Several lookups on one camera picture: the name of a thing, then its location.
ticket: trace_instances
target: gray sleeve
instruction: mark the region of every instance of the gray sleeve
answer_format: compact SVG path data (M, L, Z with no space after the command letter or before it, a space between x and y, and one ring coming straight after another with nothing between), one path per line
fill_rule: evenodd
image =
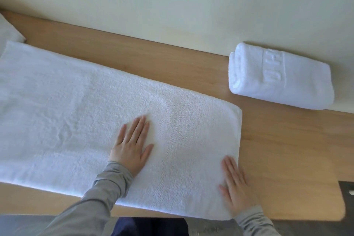
M241 212L234 219L242 228L244 236L280 236L272 221L264 216L260 205Z
M40 236L99 236L117 199L125 197L133 176L118 162L109 162L80 201L58 215Z

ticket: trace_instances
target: dark trousers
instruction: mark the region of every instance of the dark trousers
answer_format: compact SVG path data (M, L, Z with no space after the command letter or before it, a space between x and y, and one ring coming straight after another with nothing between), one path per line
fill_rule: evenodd
M189 236L184 218L120 217L111 236Z

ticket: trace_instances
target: wooden surface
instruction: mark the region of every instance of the wooden surface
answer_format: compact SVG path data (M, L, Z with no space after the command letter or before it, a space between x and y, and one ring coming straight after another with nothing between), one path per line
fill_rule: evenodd
M211 95L243 110L239 162L273 219L340 220L337 182L353 180L353 115L312 111L233 95L228 57L3 11L29 45ZM0 183L0 211L59 214L78 198ZM116 216L169 216L115 206Z

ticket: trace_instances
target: finger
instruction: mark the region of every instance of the finger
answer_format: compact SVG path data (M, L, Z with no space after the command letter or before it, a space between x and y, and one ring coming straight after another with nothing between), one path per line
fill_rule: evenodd
M245 184L247 184L248 185L248 177L247 177L247 175L246 175L246 172L245 172L245 170L243 169L243 167L241 167L240 166L240 172L241 172L241 175L242 175L242 178L243 178L243 180L245 181Z
M136 145L140 148L140 152L141 149L143 149L146 137L148 136L149 127L150 127L150 122L148 121L145 123L144 128L141 131L141 134L139 135L138 141L136 142Z
M222 170L224 172L224 177L225 177L225 180L226 180L226 184L229 187L229 189L236 188L235 182L234 182L234 180L232 178L232 175L231 175L231 173L229 171L229 168L228 168L228 166L226 164L225 158L221 162L221 167L222 167Z
M145 165L146 161L148 160L151 151L153 150L154 144L149 144L144 152L141 154L141 162Z
M232 166L234 167L234 169L235 169L235 171L236 171L236 174L237 174L238 177L239 177L239 180L240 180L241 184L245 184L245 180L244 180L244 178L243 178L243 176L242 176L242 173L241 173L241 171L240 171L240 169L239 169L239 167L238 167L238 165L237 165L237 163L236 163L235 158L233 158L233 157L229 157L229 158L230 158L230 160L231 160Z
M119 131L116 145L120 145L123 142L126 129L127 129L127 125L124 124Z
M133 123L132 123L131 127L129 128L127 134L125 135L124 143L128 143L129 142L129 140L131 139L131 137L133 135L133 132L134 132L136 126L138 125L139 121L140 121L140 117L137 117L137 118L135 118L133 120Z
M142 131L142 129L144 128L144 124L145 124L145 116L142 116L138 125L136 126L133 135L131 137L131 139L129 140L129 142L133 142L134 144L136 144L136 142L138 141L139 135Z
M221 192L222 197L224 198L225 203L227 203L231 207L232 206L232 200L231 200L230 193L227 190L227 188L225 188L222 185L219 185L219 190Z
M236 184L237 186L240 185L240 178L239 178L239 176L237 175L234 166L232 165L232 161L231 161L230 157L227 156L227 157L225 158L225 161L226 161L226 164L227 164L227 168L229 169L230 174L232 175L232 179L234 180L235 184Z

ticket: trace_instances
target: white towel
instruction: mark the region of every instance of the white towel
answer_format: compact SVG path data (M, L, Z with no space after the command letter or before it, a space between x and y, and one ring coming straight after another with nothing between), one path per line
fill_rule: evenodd
M229 59L232 93L270 102L326 109L334 101L328 64L245 43Z
M82 196L120 127L147 114L154 149L117 203L231 218L217 185L222 158L238 158L234 104L15 42L0 59L0 97L0 181Z
M7 41L24 42L25 38L0 13L0 56L5 49Z

